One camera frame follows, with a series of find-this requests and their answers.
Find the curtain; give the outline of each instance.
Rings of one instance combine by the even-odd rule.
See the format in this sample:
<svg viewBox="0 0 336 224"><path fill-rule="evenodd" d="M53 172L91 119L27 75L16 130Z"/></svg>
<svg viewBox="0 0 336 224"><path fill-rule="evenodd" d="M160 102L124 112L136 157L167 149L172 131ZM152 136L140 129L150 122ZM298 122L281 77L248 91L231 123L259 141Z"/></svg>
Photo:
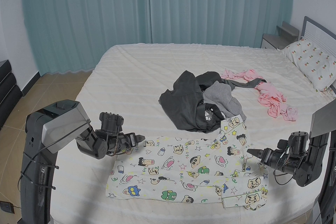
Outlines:
<svg viewBox="0 0 336 224"><path fill-rule="evenodd" d="M89 70L111 46L202 43L260 47L289 22L293 0L23 0L40 74Z"/></svg>

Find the pink garment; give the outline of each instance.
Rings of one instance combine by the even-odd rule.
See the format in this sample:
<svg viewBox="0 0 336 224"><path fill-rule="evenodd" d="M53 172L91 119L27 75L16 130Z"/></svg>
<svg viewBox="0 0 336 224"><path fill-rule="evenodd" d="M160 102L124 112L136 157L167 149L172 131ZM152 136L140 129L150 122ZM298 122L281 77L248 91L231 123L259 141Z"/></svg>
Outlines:
<svg viewBox="0 0 336 224"><path fill-rule="evenodd" d="M263 79L263 77L259 76L253 69L243 71L241 73L233 73L231 70L225 69L221 78L243 78L247 81L251 81L256 78ZM284 102L286 102L286 98L276 89L276 87L274 87L271 83L260 82L255 88L260 91L258 102L269 108L267 112L271 117L277 117L281 114L283 119L286 121L296 121L297 108L284 104Z"/></svg>

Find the pillow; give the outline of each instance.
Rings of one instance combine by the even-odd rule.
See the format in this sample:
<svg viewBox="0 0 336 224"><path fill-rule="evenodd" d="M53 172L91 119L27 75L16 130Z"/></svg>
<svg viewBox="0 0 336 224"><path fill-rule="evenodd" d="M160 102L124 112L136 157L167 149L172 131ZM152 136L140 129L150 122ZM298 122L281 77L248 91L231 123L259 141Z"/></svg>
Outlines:
<svg viewBox="0 0 336 224"><path fill-rule="evenodd" d="M336 58L309 39L301 38L281 52L309 79L314 89L325 91L336 79Z"/></svg>

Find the green cartoon character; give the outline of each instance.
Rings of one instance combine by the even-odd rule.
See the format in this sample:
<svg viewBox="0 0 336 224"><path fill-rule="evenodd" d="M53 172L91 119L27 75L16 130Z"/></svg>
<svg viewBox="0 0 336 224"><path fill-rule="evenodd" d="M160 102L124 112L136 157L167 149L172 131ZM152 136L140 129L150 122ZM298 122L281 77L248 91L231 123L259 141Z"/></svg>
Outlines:
<svg viewBox="0 0 336 224"><path fill-rule="evenodd" d="M165 190L162 192L161 198L166 201L174 201L176 198L176 192L172 190Z"/></svg>
<svg viewBox="0 0 336 224"><path fill-rule="evenodd" d="M198 169L198 172L200 174L207 174L208 175L209 174L209 168L207 168L206 166L203 166L203 167Z"/></svg>

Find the power adapter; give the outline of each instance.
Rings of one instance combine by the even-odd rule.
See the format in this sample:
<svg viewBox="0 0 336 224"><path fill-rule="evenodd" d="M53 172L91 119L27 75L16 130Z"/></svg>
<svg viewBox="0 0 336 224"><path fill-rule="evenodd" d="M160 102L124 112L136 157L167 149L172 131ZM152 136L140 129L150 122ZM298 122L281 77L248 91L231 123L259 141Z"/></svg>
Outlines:
<svg viewBox="0 0 336 224"><path fill-rule="evenodd" d="M11 202L0 201L0 209L7 213L14 213L14 205Z"/></svg>

